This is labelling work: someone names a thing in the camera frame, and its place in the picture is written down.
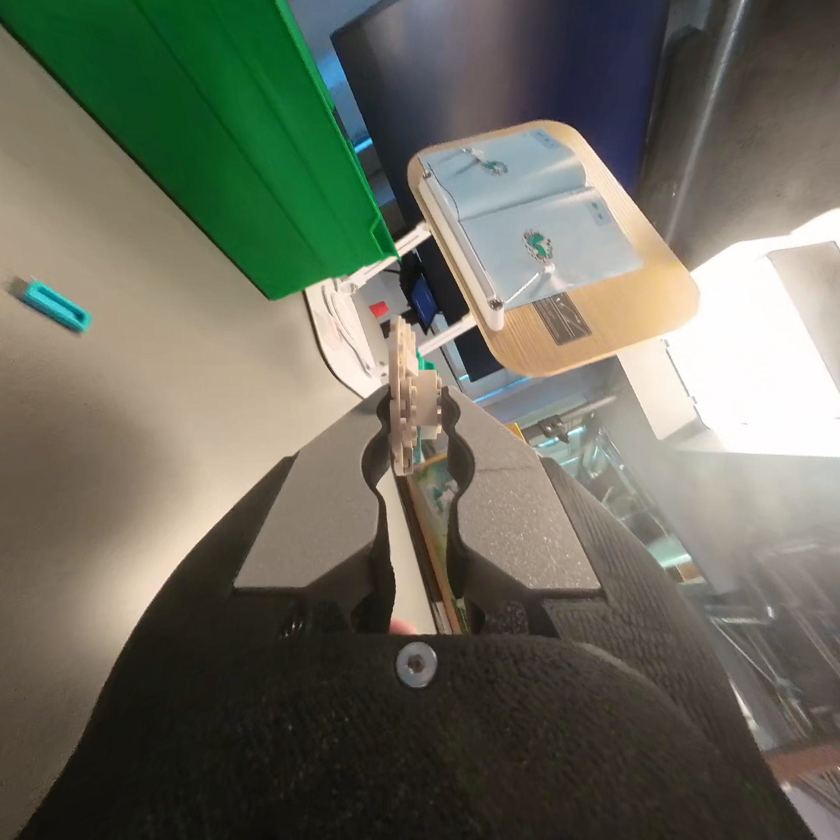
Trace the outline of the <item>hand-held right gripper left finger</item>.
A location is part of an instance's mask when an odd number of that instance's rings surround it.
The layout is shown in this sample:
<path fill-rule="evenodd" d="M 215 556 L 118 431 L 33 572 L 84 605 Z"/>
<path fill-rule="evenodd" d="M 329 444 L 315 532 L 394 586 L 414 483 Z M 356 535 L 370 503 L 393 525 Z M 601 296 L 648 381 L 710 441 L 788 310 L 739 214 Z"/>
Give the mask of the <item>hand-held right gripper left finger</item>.
<path fill-rule="evenodd" d="M 236 590 L 335 605 L 362 632 L 389 630 L 396 594 L 385 501 L 388 386 L 302 447 L 238 573 Z"/>

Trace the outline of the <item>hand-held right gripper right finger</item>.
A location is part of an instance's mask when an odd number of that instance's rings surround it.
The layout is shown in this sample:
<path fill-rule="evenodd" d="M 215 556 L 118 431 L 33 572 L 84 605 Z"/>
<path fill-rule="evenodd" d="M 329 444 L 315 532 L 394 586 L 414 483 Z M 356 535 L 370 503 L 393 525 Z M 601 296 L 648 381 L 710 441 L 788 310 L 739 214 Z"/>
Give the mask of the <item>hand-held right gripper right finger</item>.
<path fill-rule="evenodd" d="M 448 583 L 474 634 L 556 634 L 547 602 L 601 595 L 601 583 L 537 453 L 460 391 L 441 396 L 456 483 Z"/>

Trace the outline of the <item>tan round lego assembly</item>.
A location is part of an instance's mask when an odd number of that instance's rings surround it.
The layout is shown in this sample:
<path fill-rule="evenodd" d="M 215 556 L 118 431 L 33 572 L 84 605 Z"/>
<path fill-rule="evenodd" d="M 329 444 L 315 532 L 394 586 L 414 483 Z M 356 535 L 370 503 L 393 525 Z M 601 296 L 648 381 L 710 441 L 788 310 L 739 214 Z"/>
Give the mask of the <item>tan round lego assembly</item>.
<path fill-rule="evenodd" d="M 422 442 L 442 432 L 443 383 L 434 364 L 418 355 L 415 334 L 404 318 L 392 321 L 387 346 L 392 467 L 396 476 L 409 476 Z"/>

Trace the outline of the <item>colourful lego box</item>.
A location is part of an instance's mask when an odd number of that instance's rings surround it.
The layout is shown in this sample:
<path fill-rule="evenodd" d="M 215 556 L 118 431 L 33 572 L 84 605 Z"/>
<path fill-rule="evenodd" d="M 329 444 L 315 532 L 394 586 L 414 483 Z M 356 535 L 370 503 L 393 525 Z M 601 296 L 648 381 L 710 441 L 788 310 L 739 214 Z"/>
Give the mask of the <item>colourful lego box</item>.
<path fill-rule="evenodd" d="M 448 521 L 458 486 L 448 472 L 447 453 L 422 460 L 395 483 L 437 632 L 469 634 L 466 603 L 454 595 L 448 575 Z"/>

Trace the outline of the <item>teal plastic lego piece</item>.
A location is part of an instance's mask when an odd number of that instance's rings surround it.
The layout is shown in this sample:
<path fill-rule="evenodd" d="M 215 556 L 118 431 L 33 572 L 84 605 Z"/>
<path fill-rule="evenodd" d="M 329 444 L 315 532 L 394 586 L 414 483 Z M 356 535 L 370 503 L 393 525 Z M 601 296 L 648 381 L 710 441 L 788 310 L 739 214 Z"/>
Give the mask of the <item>teal plastic lego piece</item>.
<path fill-rule="evenodd" d="M 50 321 L 74 333 L 85 333 L 91 326 L 90 313 L 39 280 L 24 283 L 20 300 Z"/>

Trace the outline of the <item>wooden book stand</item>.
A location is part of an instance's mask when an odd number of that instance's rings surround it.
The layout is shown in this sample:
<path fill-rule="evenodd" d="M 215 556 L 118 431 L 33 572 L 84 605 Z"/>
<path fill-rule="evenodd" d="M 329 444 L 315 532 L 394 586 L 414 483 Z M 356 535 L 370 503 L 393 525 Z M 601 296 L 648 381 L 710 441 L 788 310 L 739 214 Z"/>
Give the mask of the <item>wooden book stand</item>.
<path fill-rule="evenodd" d="M 429 150 L 447 150 L 463 142 L 530 129 L 546 130 L 580 157 L 595 188 L 642 258 L 643 266 L 622 276 L 512 309 L 496 331 L 487 323 L 484 309 L 476 300 L 475 281 L 467 276 L 466 259 L 455 248 L 454 236 L 421 193 L 424 169 L 418 156 Z M 700 293 L 688 270 L 582 134 L 569 125 L 530 121 L 429 146 L 409 161 L 407 182 L 423 221 L 396 241 L 396 256 L 385 257 L 348 276 L 321 281 L 302 293 L 328 366 L 360 396 L 373 393 L 381 382 L 387 381 L 388 374 L 386 363 L 378 362 L 371 351 L 353 296 L 371 279 L 394 267 L 398 258 L 429 239 L 443 256 L 468 311 L 462 318 L 447 318 L 446 328 L 418 343 L 416 349 L 423 356 L 478 330 L 502 367 L 519 376 L 548 377 L 658 339 L 697 314 Z"/>

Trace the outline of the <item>small blue screen tablet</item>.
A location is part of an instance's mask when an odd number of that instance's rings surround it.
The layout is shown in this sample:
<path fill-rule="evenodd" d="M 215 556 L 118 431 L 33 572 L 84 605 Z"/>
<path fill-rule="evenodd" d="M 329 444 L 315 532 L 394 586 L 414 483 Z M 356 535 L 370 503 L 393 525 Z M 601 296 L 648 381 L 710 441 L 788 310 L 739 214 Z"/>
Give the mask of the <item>small blue screen tablet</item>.
<path fill-rule="evenodd" d="M 438 314 L 438 305 L 424 274 L 414 279 L 407 294 L 407 301 L 412 313 L 411 323 L 427 331 Z"/>

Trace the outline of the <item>pale blue instruction booklet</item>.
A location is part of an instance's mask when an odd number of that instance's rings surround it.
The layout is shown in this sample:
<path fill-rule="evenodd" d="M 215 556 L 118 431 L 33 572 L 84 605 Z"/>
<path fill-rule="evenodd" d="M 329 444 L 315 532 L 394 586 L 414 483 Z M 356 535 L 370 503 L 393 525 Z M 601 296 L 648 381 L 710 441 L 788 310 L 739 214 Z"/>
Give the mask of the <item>pale blue instruction booklet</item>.
<path fill-rule="evenodd" d="M 545 129 L 418 159 L 421 193 L 454 236 L 493 330 L 512 309 L 643 266 L 580 157 Z"/>

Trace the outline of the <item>white light box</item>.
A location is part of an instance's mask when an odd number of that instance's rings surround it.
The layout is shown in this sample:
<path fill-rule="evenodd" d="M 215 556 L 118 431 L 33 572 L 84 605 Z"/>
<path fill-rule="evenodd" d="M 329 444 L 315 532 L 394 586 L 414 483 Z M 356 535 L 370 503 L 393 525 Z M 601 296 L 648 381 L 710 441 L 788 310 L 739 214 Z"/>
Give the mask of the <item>white light box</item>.
<path fill-rule="evenodd" d="M 716 454 L 838 458 L 838 208 L 692 272 L 698 314 L 618 355 L 658 441 Z"/>

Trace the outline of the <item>green plastic bin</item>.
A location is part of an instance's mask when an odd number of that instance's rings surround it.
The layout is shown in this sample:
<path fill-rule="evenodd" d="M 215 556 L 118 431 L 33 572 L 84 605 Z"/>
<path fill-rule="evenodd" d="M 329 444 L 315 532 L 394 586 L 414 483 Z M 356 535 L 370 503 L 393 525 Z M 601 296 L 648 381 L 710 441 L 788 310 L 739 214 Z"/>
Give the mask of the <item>green plastic bin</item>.
<path fill-rule="evenodd" d="M 1 17 L 268 299 L 397 257 L 287 2 L 2 1 Z"/>

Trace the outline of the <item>large dark display screen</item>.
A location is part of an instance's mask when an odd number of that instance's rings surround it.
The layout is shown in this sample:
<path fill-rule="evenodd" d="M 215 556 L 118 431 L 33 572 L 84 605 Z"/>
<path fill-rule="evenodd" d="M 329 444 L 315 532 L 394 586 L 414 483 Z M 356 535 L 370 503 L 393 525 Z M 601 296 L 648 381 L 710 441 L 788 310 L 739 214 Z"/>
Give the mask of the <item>large dark display screen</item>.
<path fill-rule="evenodd" d="M 423 148 L 550 120 L 578 130 L 634 195 L 668 2 L 379 2 L 332 47 L 404 220 Z"/>

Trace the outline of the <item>dark metal pipe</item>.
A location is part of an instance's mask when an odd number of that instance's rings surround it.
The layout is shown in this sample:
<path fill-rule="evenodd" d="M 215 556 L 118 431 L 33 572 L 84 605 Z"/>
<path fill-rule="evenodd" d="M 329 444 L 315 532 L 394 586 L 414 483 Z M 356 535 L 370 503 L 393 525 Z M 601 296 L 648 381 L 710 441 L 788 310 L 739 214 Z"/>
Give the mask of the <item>dark metal pipe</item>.
<path fill-rule="evenodd" d="M 839 201 L 839 2 L 670 2 L 637 203 L 694 270 Z"/>

